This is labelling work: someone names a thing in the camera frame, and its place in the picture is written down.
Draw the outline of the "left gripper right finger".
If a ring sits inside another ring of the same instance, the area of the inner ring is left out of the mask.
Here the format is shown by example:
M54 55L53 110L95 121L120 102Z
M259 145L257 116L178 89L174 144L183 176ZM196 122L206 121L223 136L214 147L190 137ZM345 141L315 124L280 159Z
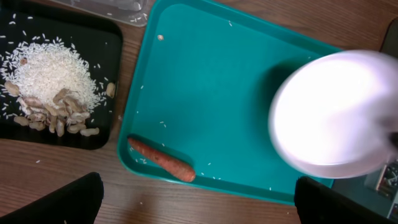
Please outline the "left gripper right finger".
M394 224L309 177L296 181L294 204L301 224Z

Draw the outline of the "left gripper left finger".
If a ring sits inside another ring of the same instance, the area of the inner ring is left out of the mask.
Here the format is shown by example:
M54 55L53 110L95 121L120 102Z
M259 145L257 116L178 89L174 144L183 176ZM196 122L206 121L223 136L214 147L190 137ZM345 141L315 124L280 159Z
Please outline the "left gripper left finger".
M103 181L90 172L1 217L1 224L94 223L104 198Z

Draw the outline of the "white dinner plate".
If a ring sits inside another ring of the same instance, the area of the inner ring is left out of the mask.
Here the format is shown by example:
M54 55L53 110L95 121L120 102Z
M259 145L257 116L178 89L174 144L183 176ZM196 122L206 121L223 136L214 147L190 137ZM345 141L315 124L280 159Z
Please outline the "white dinner plate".
M278 155L304 174L380 169L397 159L397 59L347 50L301 66L276 91L268 127Z

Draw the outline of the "orange carrot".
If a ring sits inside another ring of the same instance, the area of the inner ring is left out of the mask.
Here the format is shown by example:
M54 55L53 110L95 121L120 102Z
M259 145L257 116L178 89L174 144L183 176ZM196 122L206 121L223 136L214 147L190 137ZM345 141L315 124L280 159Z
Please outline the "orange carrot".
M186 162L158 151L137 139L128 138L128 142L135 151L166 170L178 180L183 182L193 182L195 180L196 172Z

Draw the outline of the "grey dish rack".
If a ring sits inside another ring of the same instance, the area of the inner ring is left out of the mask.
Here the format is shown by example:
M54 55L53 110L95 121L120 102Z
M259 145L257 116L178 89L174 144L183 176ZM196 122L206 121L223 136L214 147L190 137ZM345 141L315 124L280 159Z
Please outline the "grey dish rack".
M397 60L397 18L389 24L380 52ZM397 153L397 116L393 121L389 137ZM397 223L397 158L368 175L337 179L332 190Z

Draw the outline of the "peanut shells pile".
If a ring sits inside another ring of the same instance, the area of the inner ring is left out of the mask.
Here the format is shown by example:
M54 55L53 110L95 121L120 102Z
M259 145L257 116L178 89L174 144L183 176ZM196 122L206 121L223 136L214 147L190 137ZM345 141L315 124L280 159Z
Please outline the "peanut shells pile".
M110 96L90 78L10 79L1 83L1 138L46 141L107 136Z

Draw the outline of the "scattered rice grains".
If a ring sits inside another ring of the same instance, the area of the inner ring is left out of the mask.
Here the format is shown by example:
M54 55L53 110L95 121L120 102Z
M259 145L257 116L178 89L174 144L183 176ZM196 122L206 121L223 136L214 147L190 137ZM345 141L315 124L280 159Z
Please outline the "scattered rice grains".
M90 78L90 64L77 51L75 44L67 45L56 36L50 38L46 34L28 36L22 30L22 40L11 40L1 36L8 48L1 53L1 83L5 79L51 78Z

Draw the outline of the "teal serving tray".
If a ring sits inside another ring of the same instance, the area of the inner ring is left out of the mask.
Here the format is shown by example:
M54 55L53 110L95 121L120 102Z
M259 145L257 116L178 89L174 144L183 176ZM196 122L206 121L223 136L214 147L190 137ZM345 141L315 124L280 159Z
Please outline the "teal serving tray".
M117 153L129 171L174 178L131 149L134 136L189 163L193 186L291 205L301 173L273 148L268 111L296 69L337 48L214 1L157 1Z

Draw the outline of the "black plastic tray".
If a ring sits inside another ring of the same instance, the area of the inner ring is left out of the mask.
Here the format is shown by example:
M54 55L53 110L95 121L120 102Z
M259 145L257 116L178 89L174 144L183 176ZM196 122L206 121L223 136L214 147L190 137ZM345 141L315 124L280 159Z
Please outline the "black plastic tray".
M1 1L1 54L11 52L23 41L32 42L34 37L38 43L59 37L65 46L74 45L89 63L91 78L103 96L108 83L118 82L123 35L115 23L30 1ZM10 116L2 116L1 138L99 149L108 142L114 112L115 99L105 96L86 122L88 128L99 129L99 134L90 137L72 133L59 137L48 129L37 131L15 123Z

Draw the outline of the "clear plastic bin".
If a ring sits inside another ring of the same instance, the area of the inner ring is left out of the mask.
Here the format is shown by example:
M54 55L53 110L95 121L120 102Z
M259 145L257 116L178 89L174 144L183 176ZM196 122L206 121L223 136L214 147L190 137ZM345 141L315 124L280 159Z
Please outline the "clear plastic bin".
M53 0L53 2L135 27L144 27L155 0Z

